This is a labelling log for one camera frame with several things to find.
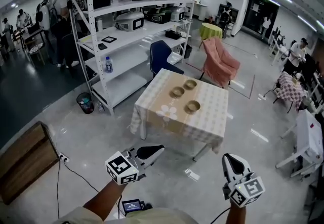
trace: shelf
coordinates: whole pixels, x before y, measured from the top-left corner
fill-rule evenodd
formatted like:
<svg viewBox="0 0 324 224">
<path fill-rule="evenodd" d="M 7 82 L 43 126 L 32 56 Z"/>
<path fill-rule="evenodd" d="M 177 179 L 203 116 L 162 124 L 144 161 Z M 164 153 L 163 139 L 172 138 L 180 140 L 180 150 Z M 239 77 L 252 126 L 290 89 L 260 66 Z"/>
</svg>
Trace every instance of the shelf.
<svg viewBox="0 0 324 224">
<path fill-rule="evenodd" d="M 188 20 L 183 20 L 182 22 L 168 22 L 165 24 L 157 24 L 150 21 L 145 20 L 144 27 L 141 29 L 137 29 L 135 31 L 126 32 L 122 30 L 118 30 L 116 27 L 109 27 L 107 29 L 104 29 L 101 32 L 97 32 L 97 40 L 98 44 L 103 43 L 105 46 L 107 46 L 106 49 L 99 51 L 98 56 L 108 56 L 113 51 L 124 47 L 128 44 L 131 44 L 133 42 L 136 42 L 137 40 L 143 39 L 146 36 L 154 35 L 156 33 L 169 30 L 171 28 L 175 28 L 184 24 L 188 24 Z M 106 38 L 107 36 L 114 37 L 117 40 L 115 40 L 112 43 L 102 42 L 101 40 L 103 38 Z M 85 48 L 87 51 L 94 54 L 93 51 L 93 44 L 91 40 L 91 36 L 88 35 L 82 39 L 79 40 L 78 44 Z"/>
<path fill-rule="evenodd" d="M 142 63 L 124 74 L 114 78 L 113 80 L 107 82 L 110 103 L 113 107 L 115 107 L 152 79 L 153 73 L 150 71 L 149 63 L 147 62 Z M 95 83 L 92 87 L 94 91 L 105 101 L 106 96 L 103 91 L 101 81 Z"/>
<path fill-rule="evenodd" d="M 105 70 L 105 59 L 102 59 L 102 67 L 105 72 L 105 80 L 110 81 L 111 79 L 123 74 L 127 70 L 143 63 L 150 57 L 150 46 L 153 42 L 158 40 L 164 40 L 170 48 L 174 48 L 182 43 L 186 42 L 185 38 L 173 40 L 165 37 L 165 33 L 161 32 L 156 35 L 149 35 L 142 40 L 133 43 L 127 47 L 119 49 L 112 53 L 110 58 L 112 59 L 113 72 L 108 73 Z M 182 59 L 182 56 L 172 52 L 168 57 L 168 62 L 172 65 L 176 64 Z M 93 71 L 98 73 L 98 67 L 96 58 L 93 57 L 85 61 L 85 64 L 90 67 Z"/>
<path fill-rule="evenodd" d="M 140 8 L 146 6 L 161 6 L 164 4 L 179 4 L 179 3 L 192 3 L 193 0 L 141 0 L 141 1 L 131 1 L 131 0 L 114 0 L 110 6 L 97 8 L 94 10 L 94 16 L 102 16 L 110 14 L 116 11 Z"/>
</svg>

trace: bowl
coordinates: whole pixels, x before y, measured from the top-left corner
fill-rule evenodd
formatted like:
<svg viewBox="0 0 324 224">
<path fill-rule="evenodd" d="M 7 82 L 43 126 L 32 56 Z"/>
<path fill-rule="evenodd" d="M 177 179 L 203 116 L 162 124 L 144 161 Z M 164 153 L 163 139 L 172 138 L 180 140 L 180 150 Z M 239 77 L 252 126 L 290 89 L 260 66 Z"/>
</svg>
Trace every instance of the bowl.
<svg viewBox="0 0 324 224">
<path fill-rule="evenodd" d="M 195 113 L 200 109 L 200 103 L 197 101 L 191 100 L 185 106 L 185 111 L 189 114 Z"/>
<path fill-rule="evenodd" d="M 197 82 L 194 80 L 185 81 L 183 87 L 187 90 L 193 90 L 197 86 Z"/>
<path fill-rule="evenodd" d="M 170 91 L 170 96 L 172 98 L 182 97 L 183 94 L 184 94 L 184 89 L 180 86 L 176 86 L 176 87 L 172 88 L 172 90 Z"/>
</svg>

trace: pink cloth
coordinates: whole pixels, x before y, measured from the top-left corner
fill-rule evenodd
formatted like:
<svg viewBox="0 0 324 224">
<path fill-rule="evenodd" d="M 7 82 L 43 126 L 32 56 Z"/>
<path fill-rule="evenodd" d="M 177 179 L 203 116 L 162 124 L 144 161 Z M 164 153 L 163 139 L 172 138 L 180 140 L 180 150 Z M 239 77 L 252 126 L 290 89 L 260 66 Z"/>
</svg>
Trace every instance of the pink cloth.
<svg viewBox="0 0 324 224">
<path fill-rule="evenodd" d="M 296 109 L 298 109 L 303 101 L 303 97 L 307 96 L 300 83 L 294 84 L 293 77 L 285 71 L 280 75 L 278 83 L 280 84 L 280 90 L 277 93 L 277 97 L 285 101 L 295 102 Z"/>
<path fill-rule="evenodd" d="M 207 54 L 203 72 L 222 86 L 228 85 L 235 78 L 240 62 L 230 56 L 220 38 L 215 36 L 202 42 Z"/>
</svg>

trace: metal shelving unit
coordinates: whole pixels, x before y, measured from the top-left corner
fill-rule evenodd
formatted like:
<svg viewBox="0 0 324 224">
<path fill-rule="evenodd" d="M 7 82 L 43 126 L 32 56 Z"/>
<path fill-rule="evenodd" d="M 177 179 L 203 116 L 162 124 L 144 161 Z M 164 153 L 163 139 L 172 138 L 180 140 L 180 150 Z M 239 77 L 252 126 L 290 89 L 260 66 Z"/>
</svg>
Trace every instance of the metal shelving unit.
<svg viewBox="0 0 324 224">
<path fill-rule="evenodd" d="M 117 11 L 139 8 L 145 6 L 165 5 L 165 4 L 186 4 L 194 3 L 194 0 L 144 0 L 144 1 L 124 1 L 113 0 L 110 6 L 95 9 L 93 0 L 87 0 L 88 11 L 81 11 L 77 2 L 71 0 L 87 25 L 90 35 L 79 39 L 76 32 L 76 24 L 73 9 L 70 9 L 72 30 L 76 43 L 77 52 L 80 59 L 88 88 L 92 95 L 108 108 L 111 115 L 114 115 L 113 107 L 122 102 L 136 90 L 152 80 L 153 74 L 150 71 L 150 45 L 158 40 L 164 40 L 169 47 L 174 48 L 182 43 L 184 47 L 183 55 L 172 52 L 168 62 L 176 64 L 183 62 L 188 38 L 193 10 L 190 12 L 189 20 L 181 22 L 168 22 L 165 24 L 156 24 L 145 20 L 144 27 L 132 32 L 126 32 L 109 27 L 101 32 L 96 31 L 95 18 Z M 173 40 L 165 37 L 164 31 L 182 27 L 186 30 L 185 38 Z M 98 44 L 102 43 L 101 39 L 112 36 L 117 38 L 112 43 L 105 43 L 106 49 L 100 50 Z M 81 49 L 95 55 L 86 61 L 83 60 Z M 107 73 L 105 70 L 105 57 L 112 58 L 113 72 Z M 97 75 L 89 77 L 86 67 L 91 68 Z"/>
</svg>

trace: blue chair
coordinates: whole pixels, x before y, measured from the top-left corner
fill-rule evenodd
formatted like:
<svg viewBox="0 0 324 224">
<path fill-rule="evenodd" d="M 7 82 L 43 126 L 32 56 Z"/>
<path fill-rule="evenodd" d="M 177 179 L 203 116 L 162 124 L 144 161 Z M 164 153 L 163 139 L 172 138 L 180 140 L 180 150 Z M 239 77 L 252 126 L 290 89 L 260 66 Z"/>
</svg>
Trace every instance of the blue chair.
<svg viewBox="0 0 324 224">
<path fill-rule="evenodd" d="M 168 60 L 168 56 L 171 54 L 171 48 L 163 41 L 159 40 L 151 44 L 151 71 L 155 77 L 158 72 L 164 68 L 178 74 L 183 75 L 184 71 L 173 66 Z"/>
</svg>

